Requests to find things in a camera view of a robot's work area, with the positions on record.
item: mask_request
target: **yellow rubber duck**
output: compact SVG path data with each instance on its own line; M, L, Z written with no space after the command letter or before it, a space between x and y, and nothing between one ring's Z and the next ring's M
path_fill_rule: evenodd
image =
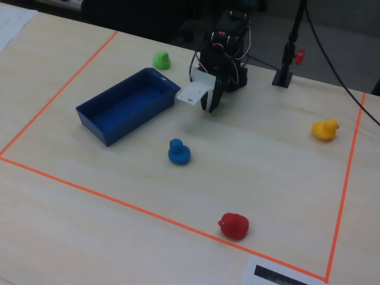
M329 119L324 122L313 123L312 132L320 140L331 140L335 137L338 128L337 121Z

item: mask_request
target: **red object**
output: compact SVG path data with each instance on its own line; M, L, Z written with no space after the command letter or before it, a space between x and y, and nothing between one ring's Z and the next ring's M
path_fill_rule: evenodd
M305 49L300 49L299 52L296 52L294 58L296 59L296 64L300 65L305 56Z
M249 228L249 221L246 217L227 213L224 214L218 222L221 232L230 239L241 240L247 234Z

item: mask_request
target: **blue rubber duck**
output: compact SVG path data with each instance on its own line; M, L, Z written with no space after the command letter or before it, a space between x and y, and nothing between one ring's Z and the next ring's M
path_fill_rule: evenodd
M190 161L190 149L183 145L177 138L170 141L169 159L175 164L188 164Z

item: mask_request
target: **green rubber duck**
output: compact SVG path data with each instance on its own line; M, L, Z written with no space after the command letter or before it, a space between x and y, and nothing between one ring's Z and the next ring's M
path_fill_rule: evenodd
M153 66L157 69L168 69L170 67L170 57L165 50L157 52L153 57Z

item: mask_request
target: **red rubber duck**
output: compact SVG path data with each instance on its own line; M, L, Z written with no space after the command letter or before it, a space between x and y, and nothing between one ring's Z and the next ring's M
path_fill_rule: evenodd
M218 222L221 232L229 239L241 240L247 234L249 221L246 217L227 213Z

